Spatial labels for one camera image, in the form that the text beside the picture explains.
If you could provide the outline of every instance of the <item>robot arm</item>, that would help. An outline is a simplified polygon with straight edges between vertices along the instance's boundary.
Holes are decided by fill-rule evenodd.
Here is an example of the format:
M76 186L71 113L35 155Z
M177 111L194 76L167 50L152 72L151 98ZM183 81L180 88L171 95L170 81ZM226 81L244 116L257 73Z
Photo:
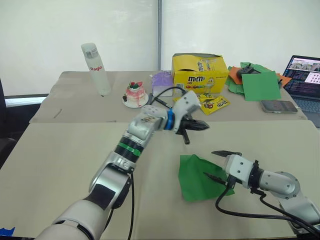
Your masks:
M188 144L186 129L209 127L204 121L193 120L190 116L200 106L193 91L184 94L169 112L152 105L143 106L93 177L89 195L69 206L36 239L100 239L110 210L119 208L124 202L131 186L128 174L135 170L137 160L154 132L173 130L183 135Z
M261 189L270 192L280 203L280 207L287 213L294 215L320 230L320 210L306 196L303 195L298 179L288 172L271 172L259 168L258 161L252 162L242 157L240 152L213 151L213 154L226 157L224 169L229 176L233 176L237 183L246 189ZM308 232L289 222L296 235Z

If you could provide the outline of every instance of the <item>small plate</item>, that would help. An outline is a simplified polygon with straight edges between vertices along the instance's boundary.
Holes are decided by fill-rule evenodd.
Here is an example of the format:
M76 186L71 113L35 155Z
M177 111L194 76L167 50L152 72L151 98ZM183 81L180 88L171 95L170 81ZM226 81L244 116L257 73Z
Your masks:
M138 105L138 103L134 101L124 101L124 99L122 98L123 104L126 105L128 108L132 108L132 109L141 108L142 106L146 105L148 100L149 100L149 96L146 92L144 93L144 101L140 101L140 105Z

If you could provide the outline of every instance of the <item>blue tape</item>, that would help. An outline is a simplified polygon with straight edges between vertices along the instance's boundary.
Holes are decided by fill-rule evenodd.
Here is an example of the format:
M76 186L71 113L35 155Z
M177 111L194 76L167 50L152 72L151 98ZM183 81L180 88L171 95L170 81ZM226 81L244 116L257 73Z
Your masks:
M16 229L15 227L13 227L12 229L0 228L0 236L12 237L15 229Z
M168 110L168 121L164 127L164 130L171 130L174 127L175 114L172 111L172 108Z

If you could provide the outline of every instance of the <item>bottle cap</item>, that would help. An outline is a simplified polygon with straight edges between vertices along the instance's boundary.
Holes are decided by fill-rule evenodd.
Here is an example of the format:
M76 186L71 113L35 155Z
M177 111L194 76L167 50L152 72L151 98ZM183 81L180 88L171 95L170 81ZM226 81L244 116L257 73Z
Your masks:
M85 58L93 59L99 54L93 42L84 43L81 45L81 48Z

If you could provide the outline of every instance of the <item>white bottle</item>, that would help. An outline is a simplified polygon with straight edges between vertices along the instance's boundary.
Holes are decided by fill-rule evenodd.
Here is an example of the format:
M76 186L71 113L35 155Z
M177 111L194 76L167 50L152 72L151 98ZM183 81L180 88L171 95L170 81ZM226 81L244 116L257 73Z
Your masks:
M82 44L81 48L96 89L101 96L108 95L111 92L111 86L96 45L89 42Z

